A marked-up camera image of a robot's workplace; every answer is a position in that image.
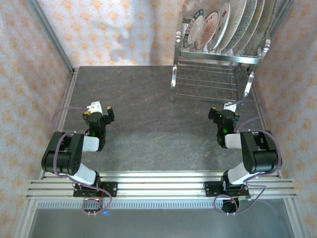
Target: rack leg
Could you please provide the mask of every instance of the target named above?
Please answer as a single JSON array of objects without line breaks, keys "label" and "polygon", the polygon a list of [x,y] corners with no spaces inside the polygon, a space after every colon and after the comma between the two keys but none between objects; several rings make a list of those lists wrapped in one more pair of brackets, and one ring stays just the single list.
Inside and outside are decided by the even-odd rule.
[{"label": "rack leg", "polygon": [[170,86],[170,89],[171,89],[171,93],[170,93],[170,96],[169,96],[169,100],[170,102],[174,102],[174,95],[175,95],[175,86],[176,86],[176,75],[177,75],[177,65],[174,65],[173,67],[173,73],[172,73],[172,82],[171,82],[171,86]]},{"label": "rack leg", "polygon": [[250,72],[250,75],[249,75],[249,79],[248,79],[248,83],[247,83],[246,89],[244,90],[244,94],[243,94],[242,100],[246,99],[246,97],[249,95],[249,92],[250,92],[250,89],[251,89],[251,85],[252,85],[252,82],[253,82],[253,79],[254,79],[254,73],[255,73],[255,70],[252,69],[252,71]]}]

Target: patterned wallpaper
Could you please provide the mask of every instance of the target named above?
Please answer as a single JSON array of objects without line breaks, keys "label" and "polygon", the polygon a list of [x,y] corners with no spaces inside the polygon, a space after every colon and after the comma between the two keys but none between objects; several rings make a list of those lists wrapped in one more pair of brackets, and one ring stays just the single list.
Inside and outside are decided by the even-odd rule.
[{"label": "patterned wallpaper", "polygon": [[317,1],[297,0],[272,41],[255,86],[277,137],[283,175],[301,192],[305,220],[317,237]]},{"label": "patterned wallpaper", "polygon": [[0,1],[0,237],[13,236],[69,75],[25,0]]},{"label": "patterned wallpaper", "polygon": [[178,13],[227,0],[39,0],[73,67],[171,65]]}]

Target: wire rack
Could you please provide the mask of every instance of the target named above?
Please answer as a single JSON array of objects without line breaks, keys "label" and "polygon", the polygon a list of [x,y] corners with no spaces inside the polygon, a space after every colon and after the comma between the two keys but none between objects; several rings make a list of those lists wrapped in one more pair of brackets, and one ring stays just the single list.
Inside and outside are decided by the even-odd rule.
[{"label": "wire rack", "polygon": [[179,61],[175,96],[212,101],[237,101],[236,67]]},{"label": "wire rack", "polygon": [[175,37],[171,102],[174,96],[221,102],[240,100],[237,82],[241,81],[241,75],[237,74],[237,66],[241,67],[242,64],[252,65],[247,72],[248,83],[242,93],[243,98],[246,98],[254,73],[269,49],[270,39],[266,40],[263,50],[259,47],[256,52],[248,55],[242,49],[218,52],[217,48],[208,51],[207,46],[204,46],[196,50],[194,44],[184,49],[183,37],[189,22],[190,19],[183,18],[180,12]]}]

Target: ventilation grille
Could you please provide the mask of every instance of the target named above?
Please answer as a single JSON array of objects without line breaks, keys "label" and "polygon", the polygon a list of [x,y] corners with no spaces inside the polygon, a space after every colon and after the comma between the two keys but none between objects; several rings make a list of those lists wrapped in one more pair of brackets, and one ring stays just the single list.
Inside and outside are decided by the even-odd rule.
[{"label": "ventilation grille", "polygon": [[[82,201],[69,200],[39,200],[39,209],[80,209]],[[222,201],[216,203],[217,207],[222,207]],[[87,202],[85,209],[97,209],[95,202]],[[129,201],[112,201],[111,209],[204,209],[213,208],[212,200],[129,200]]]}]

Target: decorative plate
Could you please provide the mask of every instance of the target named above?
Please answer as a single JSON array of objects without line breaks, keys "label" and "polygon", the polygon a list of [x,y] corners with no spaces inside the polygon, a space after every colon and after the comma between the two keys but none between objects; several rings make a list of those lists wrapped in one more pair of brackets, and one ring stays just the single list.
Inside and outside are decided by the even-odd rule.
[{"label": "decorative plate", "polygon": [[246,55],[254,55],[259,46],[263,43],[266,38],[266,35],[272,25],[276,9],[276,0],[267,0],[264,3],[264,8],[262,12],[262,16],[260,18],[259,24],[245,47],[244,54]]},{"label": "decorative plate", "polygon": [[230,1],[230,17],[227,29],[221,39],[217,51],[222,51],[230,42],[234,33],[236,32],[241,18],[243,16],[244,9],[246,7],[247,0],[231,0]]},{"label": "decorative plate", "polygon": [[247,43],[250,41],[251,37],[253,36],[253,33],[255,32],[255,30],[258,26],[258,23],[260,21],[260,17],[261,17],[262,12],[263,12],[264,2],[265,2],[265,0],[258,0],[256,12],[254,13],[254,16],[251,20],[251,23],[250,23],[246,33],[244,33],[244,35],[241,38],[241,40],[239,41],[239,43],[233,48],[234,54],[238,54],[238,53],[242,52],[244,50],[245,46],[247,45]]},{"label": "decorative plate", "polygon": [[200,9],[198,12],[196,12],[196,14],[190,21],[185,31],[184,40],[183,40],[183,47],[185,49],[190,47],[197,39],[203,27],[204,19],[205,19],[205,11],[203,9]]},{"label": "decorative plate", "polygon": [[213,35],[213,37],[211,38],[211,40],[207,44],[208,51],[212,51],[213,49],[215,49],[219,45],[219,43],[224,35],[224,32],[227,29],[229,16],[230,16],[230,4],[226,2],[222,5],[222,7],[219,10],[218,27],[217,27],[215,34]]},{"label": "decorative plate", "polygon": [[223,49],[222,53],[229,52],[233,47],[235,47],[239,43],[239,41],[243,37],[244,33],[246,33],[247,28],[251,23],[254,12],[256,11],[256,7],[257,0],[247,0],[247,4],[244,9],[244,13],[239,23],[239,26],[228,45]]},{"label": "decorative plate", "polygon": [[219,13],[213,11],[206,17],[203,30],[195,41],[195,49],[201,50],[213,37],[219,22]]}]

